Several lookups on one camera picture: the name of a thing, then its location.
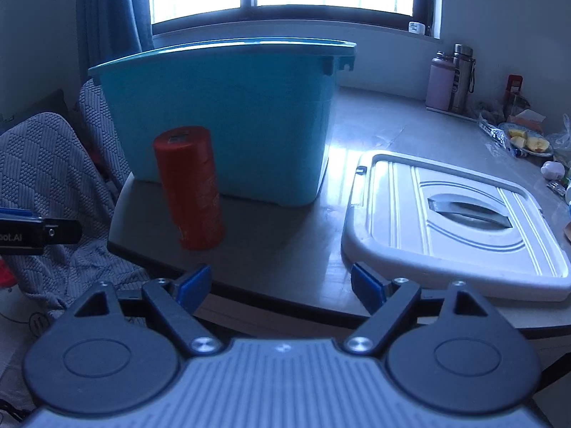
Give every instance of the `red bottle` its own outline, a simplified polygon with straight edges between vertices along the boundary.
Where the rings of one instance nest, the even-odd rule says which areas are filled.
[[[181,244],[190,250],[215,247],[224,237],[210,132],[180,127],[153,142],[156,163]]]

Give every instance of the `bottle lid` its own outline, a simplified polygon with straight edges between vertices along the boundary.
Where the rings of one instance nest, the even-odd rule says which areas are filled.
[[[452,55],[449,55],[448,53],[445,53],[444,51],[438,51],[438,52],[436,53],[436,57],[439,58],[439,59],[444,59],[444,60],[446,60],[446,61],[451,61],[452,58],[453,58]]]
[[[457,43],[454,45],[454,53],[459,55],[472,56],[474,54],[474,50],[472,50],[472,48],[468,47],[467,45]]]

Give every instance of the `plate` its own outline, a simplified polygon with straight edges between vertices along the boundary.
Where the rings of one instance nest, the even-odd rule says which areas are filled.
[[[523,125],[520,125],[520,124],[512,124],[512,122],[503,122],[502,124],[498,125],[498,128],[501,129],[502,131],[504,131],[506,133],[506,135],[507,135],[508,130],[518,129],[518,130],[525,130],[527,132],[528,137],[536,137],[536,138],[544,138],[545,139],[545,137],[542,134],[540,134],[539,132],[536,132],[535,130],[528,129],[527,127],[524,127]],[[511,142],[510,142],[510,145],[514,148],[526,151],[526,153],[532,154],[534,156],[551,157],[553,155],[553,148],[551,147],[551,144],[549,144],[549,148],[547,149],[547,151],[545,153],[535,153],[533,151],[530,151],[527,148],[516,147]]]

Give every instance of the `stainless steel thermos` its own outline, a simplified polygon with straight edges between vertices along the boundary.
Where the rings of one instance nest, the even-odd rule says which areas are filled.
[[[472,54],[472,48],[459,43],[454,45],[455,74],[449,110],[456,114],[464,112],[468,92],[474,92],[474,67],[476,66],[476,60],[472,57]]]

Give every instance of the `lid handle recess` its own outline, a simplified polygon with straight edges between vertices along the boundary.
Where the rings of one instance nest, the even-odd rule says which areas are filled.
[[[462,196],[459,198],[444,200],[440,198],[429,198],[428,207],[438,214],[457,214],[482,220],[491,224],[499,225],[502,228],[511,228],[509,218],[496,211],[488,205],[483,205],[475,198]]]

